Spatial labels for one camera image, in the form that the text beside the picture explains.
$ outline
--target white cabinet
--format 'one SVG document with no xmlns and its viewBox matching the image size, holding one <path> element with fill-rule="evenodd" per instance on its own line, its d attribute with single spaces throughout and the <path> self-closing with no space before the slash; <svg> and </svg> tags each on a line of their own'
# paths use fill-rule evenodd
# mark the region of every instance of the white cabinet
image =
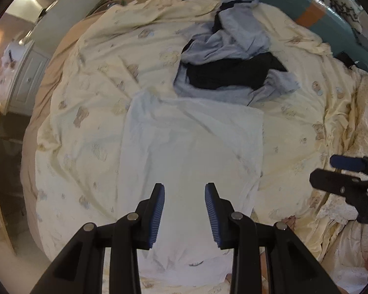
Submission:
<svg viewBox="0 0 368 294">
<path fill-rule="evenodd" d="M 48 58 L 38 51 L 31 49 L 20 68 L 15 80 L 9 111 L 24 115 L 31 115 L 35 97 L 45 72 Z"/>
</svg>

